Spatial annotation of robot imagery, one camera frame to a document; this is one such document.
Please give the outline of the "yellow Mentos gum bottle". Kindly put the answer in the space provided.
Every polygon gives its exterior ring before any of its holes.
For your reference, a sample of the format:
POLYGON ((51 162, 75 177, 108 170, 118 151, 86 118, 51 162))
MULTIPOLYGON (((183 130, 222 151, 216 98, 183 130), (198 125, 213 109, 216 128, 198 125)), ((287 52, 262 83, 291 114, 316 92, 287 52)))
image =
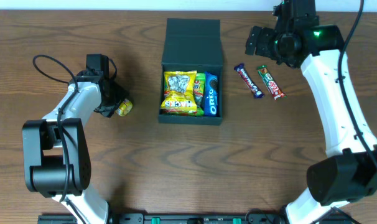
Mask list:
POLYGON ((132 108, 133 108, 133 103, 130 100, 125 99, 118 106, 115 113, 119 116, 126 116, 132 110, 132 108))

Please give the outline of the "yellow Hacks candy bag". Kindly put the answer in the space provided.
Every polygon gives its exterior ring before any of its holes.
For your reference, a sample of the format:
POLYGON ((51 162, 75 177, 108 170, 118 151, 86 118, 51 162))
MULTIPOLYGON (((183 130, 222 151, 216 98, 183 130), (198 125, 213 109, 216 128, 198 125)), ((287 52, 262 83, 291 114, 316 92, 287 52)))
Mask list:
POLYGON ((161 103, 162 110, 196 111, 197 104, 193 95, 196 71, 164 72, 167 95, 161 103))

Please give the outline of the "blue Oreo cookie pack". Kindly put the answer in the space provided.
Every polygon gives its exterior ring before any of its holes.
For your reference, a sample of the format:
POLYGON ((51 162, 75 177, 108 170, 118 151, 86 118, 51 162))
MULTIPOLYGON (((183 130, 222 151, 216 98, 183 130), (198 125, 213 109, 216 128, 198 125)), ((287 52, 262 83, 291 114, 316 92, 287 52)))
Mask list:
POLYGON ((216 116, 218 113, 218 77, 205 72, 204 115, 216 116))

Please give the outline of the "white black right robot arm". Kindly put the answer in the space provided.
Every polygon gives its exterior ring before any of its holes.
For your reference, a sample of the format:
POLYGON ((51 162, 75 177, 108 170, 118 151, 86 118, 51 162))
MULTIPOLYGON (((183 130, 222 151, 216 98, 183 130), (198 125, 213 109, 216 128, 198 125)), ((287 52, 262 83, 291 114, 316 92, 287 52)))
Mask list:
POLYGON ((312 90, 325 135, 327 158, 307 170, 307 188, 287 204, 283 223, 320 223, 342 207, 377 191, 377 138, 363 116, 351 82, 343 37, 335 25, 323 26, 313 1, 284 0, 273 11, 273 29, 255 26, 246 54, 298 68, 312 90))

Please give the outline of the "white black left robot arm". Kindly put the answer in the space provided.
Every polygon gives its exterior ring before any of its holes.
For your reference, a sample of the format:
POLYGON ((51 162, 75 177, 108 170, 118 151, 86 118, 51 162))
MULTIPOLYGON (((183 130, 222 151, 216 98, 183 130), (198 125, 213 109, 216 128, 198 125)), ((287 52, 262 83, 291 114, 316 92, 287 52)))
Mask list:
POLYGON ((91 161, 84 127, 93 113, 127 115, 129 92, 116 83, 103 54, 88 54, 86 68, 67 82, 60 103, 22 127, 26 187, 60 202, 68 215, 41 215, 38 223, 124 223, 90 184, 91 161))

